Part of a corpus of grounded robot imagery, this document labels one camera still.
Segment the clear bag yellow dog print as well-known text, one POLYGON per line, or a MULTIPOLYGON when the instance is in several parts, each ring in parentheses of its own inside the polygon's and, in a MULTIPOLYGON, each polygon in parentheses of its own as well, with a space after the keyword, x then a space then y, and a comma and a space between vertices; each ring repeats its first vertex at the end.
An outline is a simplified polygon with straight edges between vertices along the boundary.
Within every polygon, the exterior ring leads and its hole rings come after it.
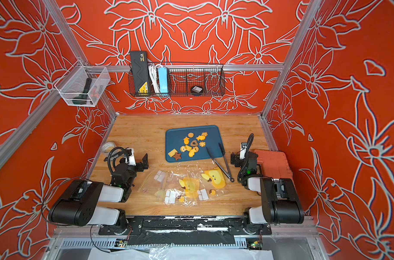
POLYGON ((220 197, 229 193, 225 176, 219 167, 200 171, 197 174, 200 182, 199 191, 209 198, 220 197))

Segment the yellow square cookie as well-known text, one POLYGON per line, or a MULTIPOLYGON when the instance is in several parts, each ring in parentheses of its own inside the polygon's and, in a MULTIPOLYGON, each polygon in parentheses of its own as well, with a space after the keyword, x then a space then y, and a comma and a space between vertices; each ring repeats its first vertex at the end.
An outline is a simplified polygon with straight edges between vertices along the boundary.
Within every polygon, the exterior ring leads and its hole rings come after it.
POLYGON ((177 153, 178 153, 178 151, 177 151, 176 149, 172 149, 170 152, 168 152, 168 155, 172 158, 172 157, 174 157, 177 153))

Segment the brown star cookie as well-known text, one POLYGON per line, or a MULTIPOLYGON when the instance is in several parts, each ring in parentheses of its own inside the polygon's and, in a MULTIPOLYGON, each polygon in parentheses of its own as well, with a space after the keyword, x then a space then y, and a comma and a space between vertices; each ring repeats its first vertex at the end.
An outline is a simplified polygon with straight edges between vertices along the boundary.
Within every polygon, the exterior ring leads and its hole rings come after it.
POLYGON ((180 159, 181 159, 181 154, 180 154, 180 153, 176 153, 176 154, 173 156, 173 158, 174 158, 175 160, 180 160, 180 159))

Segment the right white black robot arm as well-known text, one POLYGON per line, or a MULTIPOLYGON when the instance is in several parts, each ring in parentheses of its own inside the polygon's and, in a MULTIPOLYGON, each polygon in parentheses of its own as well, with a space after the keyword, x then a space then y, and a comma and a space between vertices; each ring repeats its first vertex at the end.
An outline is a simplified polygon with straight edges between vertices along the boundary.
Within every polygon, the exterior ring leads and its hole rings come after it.
POLYGON ((252 133, 240 152, 231 154, 231 164, 240 169, 237 182, 261 197, 260 206, 245 210, 243 224, 302 224, 304 211, 285 153, 251 151, 253 141, 252 133))

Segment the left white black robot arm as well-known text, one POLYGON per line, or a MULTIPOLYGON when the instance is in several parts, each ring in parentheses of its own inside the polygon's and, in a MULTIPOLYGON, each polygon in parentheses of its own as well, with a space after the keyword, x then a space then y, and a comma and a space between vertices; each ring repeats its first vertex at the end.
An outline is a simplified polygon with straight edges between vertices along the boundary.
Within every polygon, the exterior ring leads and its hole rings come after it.
POLYGON ((148 154, 135 160, 132 148, 114 147, 104 162, 111 175, 109 184, 87 179, 73 180, 50 209, 49 222, 70 226, 103 225, 125 230, 125 211, 98 206, 99 202, 124 203, 139 172, 149 169, 148 154))

